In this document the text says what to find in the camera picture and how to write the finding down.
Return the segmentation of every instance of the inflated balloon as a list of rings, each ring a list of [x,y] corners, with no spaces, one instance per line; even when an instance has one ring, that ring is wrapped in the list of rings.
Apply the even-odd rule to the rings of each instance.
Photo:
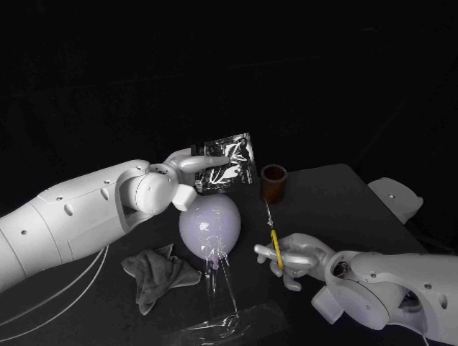
[[[240,233],[240,214],[226,195],[197,196],[179,214],[179,235],[192,254],[213,262],[226,257]]]

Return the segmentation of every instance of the black table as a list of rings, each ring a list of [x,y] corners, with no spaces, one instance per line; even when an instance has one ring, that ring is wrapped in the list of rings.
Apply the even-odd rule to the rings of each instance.
[[[269,270],[267,261],[256,262],[253,246],[269,243],[266,209],[259,185],[231,192],[241,219],[240,237],[228,254],[233,289],[238,309],[276,302],[289,329],[264,339],[264,345],[423,345],[410,330],[387,326],[367,329],[346,314],[329,325],[310,306],[323,283],[310,277],[298,279],[303,289],[292,292]],[[169,206],[109,246],[102,272],[71,308],[40,329],[0,345],[159,345],[161,336],[208,319],[205,282],[175,288],[158,299],[146,316],[135,304],[135,280],[120,261],[145,248],[174,243],[172,255],[202,270],[202,261],[190,253],[178,232],[179,211]],[[384,254],[426,252],[375,194],[345,164],[290,172],[285,200],[272,206],[277,236],[295,232],[316,236],[335,251],[375,251]],[[38,273],[15,290],[0,296],[0,321],[57,292],[92,262],[95,255]],[[0,338],[41,324],[70,304],[83,291],[96,269],[46,306],[0,328]]]

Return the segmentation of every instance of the towel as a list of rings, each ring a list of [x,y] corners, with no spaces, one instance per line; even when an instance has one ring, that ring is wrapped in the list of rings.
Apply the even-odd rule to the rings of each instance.
[[[171,256],[171,251],[172,244],[156,250],[145,249],[120,262],[122,269],[136,280],[135,302],[143,316],[171,288],[200,282],[201,272],[184,260]]]

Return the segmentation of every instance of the cable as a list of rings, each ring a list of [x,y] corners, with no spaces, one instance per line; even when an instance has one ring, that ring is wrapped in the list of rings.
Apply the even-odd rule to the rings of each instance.
[[[89,269],[93,267],[93,264],[96,263],[96,260],[100,257],[100,254],[103,253],[103,250],[100,250],[99,255],[96,256],[96,258],[93,259],[93,262],[90,263],[90,265],[87,266],[86,270],[80,273],[80,276],[70,282],[70,284],[67,284],[67,286],[56,293],[51,295],[51,297],[48,297],[44,301],[41,301],[41,303],[35,304],[27,311],[24,311],[23,313],[20,313],[18,315],[15,315],[12,318],[7,319],[2,323],[0,323],[0,327],[10,323],[12,320],[18,319],[23,315],[28,314],[34,309],[37,309],[40,306],[43,306],[51,299],[54,299],[60,294],[63,294],[63,292],[70,288],[70,286],[77,282],[77,280],[83,277],[83,275],[87,273]]]
[[[90,266],[95,264],[95,261],[96,261],[96,259],[99,258],[102,251],[103,251],[103,249],[100,250],[99,255],[97,255],[97,257],[95,258],[95,260],[93,260],[93,262],[92,262],[92,264],[90,264]],[[90,285],[92,285],[92,283],[93,283],[93,281],[95,281],[95,279],[96,279],[96,277],[97,277],[97,275],[99,275],[99,273],[100,273],[100,269],[102,269],[102,266],[103,266],[103,262],[105,262],[105,261],[106,261],[106,253],[103,254],[103,258],[102,258],[102,263],[100,263],[99,269],[97,269],[97,271],[96,271],[96,273],[95,273],[95,276],[93,276],[93,279],[90,280],[90,283],[87,284],[87,287],[84,288],[84,291],[82,292],[82,294],[79,295],[79,297],[74,299],[74,301],[69,304],[69,306],[59,312],[59,314],[57,314],[54,317],[51,317],[51,319],[48,319],[48,320],[47,320],[43,324],[40,324],[35,328],[33,328],[31,330],[28,330],[27,332],[21,333],[21,334],[15,335],[14,337],[8,337],[8,338],[5,338],[5,339],[1,339],[0,342],[4,342],[4,341],[11,340],[11,339],[15,339],[17,337],[21,337],[23,335],[25,335],[27,333],[35,331],[37,328],[41,328],[46,324],[48,324],[48,323],[50,323],[50,322],[51,322],[51,321],[69,310],[69,308],[71,307],[71,305],[76,304],[76,302],[79,301],[80,297],[83,296],[83,294],[86,293],[87,289],[90,288]],[[35,308],[38,308],[47,301],[50,301],[50,299],[54,298],[54,297],[70,287],[70,285],[80,279],[80,276],[79,276],[77,279],[69,284],[69,286],[67,286],[61,291],[59,291],[59,293],[56,293],[47,300],[44,300],[44,302],[41,302],[37,306],[34,306],[33,308],[30,308],[21,315],[15,316],[15,318],[10,319],[7,322],[2,322],[2,323],[0,324],[0,326],[1,326],[2,324],[7,324],[7,323],[8,323],[10,321],[12,321],[14,319],[17,319],[20,316],[25,315],[27,312],[33,311],[33,310],[34,310]]]

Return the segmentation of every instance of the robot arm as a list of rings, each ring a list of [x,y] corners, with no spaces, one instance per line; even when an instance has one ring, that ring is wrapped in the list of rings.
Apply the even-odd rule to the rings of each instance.
[[[429,339],[458,345],[458,256],[335,253],[328,247],[316,250],[319,240],[298,235],[289,236],[298,244],[292,256],[287,250],[282,254],[285,275],[290,277],[285,285],[292,289],[293,278],[303,275],[325,281],[310,303],[331,324],[346,312],[371,329],[400,325]],[[296,246],[306,251],[296,253]],[[260,257],[274,260],[273,250],[263,248],[254,247],[259,262]],[[325,264],[319,260],[323,253]]]
[[[0,292],[96,253],[169,203],[187,210],[197,194],[181,182],[227,163],[227,157],[190,157],[184,149],[162,164],[132,160],[44,190],[0,218]]]

